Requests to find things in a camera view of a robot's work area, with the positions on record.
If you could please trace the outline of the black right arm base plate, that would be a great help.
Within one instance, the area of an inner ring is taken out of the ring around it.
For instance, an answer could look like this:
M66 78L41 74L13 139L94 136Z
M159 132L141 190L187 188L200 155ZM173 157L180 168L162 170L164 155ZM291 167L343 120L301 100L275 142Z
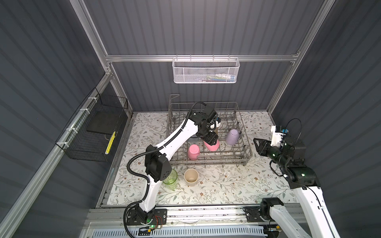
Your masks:
M271 222L269 207L267 205L243 207L248 222Z

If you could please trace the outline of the lilac plastic cup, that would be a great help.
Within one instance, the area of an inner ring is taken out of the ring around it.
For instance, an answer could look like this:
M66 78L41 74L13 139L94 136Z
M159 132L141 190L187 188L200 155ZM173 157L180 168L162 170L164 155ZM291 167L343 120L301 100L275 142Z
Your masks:
M236 129L231 129L226 136L226 143L229 145L237 144L240 138L240 133Z

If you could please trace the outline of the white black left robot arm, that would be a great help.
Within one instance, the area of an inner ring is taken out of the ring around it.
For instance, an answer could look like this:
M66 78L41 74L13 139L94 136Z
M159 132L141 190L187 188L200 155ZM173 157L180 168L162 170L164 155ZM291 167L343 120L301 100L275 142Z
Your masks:
M172 171L170 161L175 152L194 135L208 145L215 145L218 141L215 130L220 126L220 123L221 119L214 108L204 102L195 102L183 122L169 137L156 146L148 146L144 153L129 160L128 172L145 179L147 182L142 199L134 203L134 209L144 223L149 223L154 216L158 190ZM131 169L132 162L141 156L145 157L145 174L134 172Z

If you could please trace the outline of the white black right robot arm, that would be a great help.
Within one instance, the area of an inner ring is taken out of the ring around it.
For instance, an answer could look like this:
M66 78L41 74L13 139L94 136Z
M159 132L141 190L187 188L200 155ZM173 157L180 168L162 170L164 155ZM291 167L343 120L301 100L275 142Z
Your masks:
M324 201L316 173L304 164L305 146L296 141L282 140L273 144L266 139L253 139L259 155L277 164L280 177L286 179L303 209L310 232L307 233L290 215L284 203L275 197L264 198L260 215L265 221L273 220L289 238L338 238L339 232Z

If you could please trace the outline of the green transparent cup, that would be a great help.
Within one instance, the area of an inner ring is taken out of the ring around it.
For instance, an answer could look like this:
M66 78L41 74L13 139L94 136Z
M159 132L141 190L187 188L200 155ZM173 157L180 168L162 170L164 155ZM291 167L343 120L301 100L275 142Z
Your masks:
M170 175L163 181L166 188L175 190L178 183L178 173L175 169L172 169Z

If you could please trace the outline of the beige plastic cup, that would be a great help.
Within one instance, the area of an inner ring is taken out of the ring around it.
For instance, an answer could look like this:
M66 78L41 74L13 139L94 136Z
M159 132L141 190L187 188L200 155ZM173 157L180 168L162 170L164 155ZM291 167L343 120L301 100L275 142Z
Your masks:
M184 173L184 180L188 186L195 186L199 178L199 173L195 169L187 169Z

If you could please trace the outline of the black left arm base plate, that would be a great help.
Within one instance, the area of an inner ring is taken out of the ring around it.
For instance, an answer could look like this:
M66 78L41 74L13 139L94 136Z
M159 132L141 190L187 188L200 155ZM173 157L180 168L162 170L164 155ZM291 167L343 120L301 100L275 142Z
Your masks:
M140 208L130 209L126 216L125 222L129 226L138 226L138 225L166 225L167 223L167 209L156 209L146 213Z

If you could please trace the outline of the pink plastic cup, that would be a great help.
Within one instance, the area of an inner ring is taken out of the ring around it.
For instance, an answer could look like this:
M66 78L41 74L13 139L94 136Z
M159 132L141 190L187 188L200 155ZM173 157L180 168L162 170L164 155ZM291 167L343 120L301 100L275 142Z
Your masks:
M188 158L190 160L196 160L199 155L200 155L200 148L199 148L199 146L196 145L196 144L192 144L188 148Z
M205 147L207 148L208 151L211 151L211 152L215 152L219 149L219 146L220 146L220 142L219 140L216 141L216 143L214 145L209 145L208 143L206 143L205 141L203 142Z

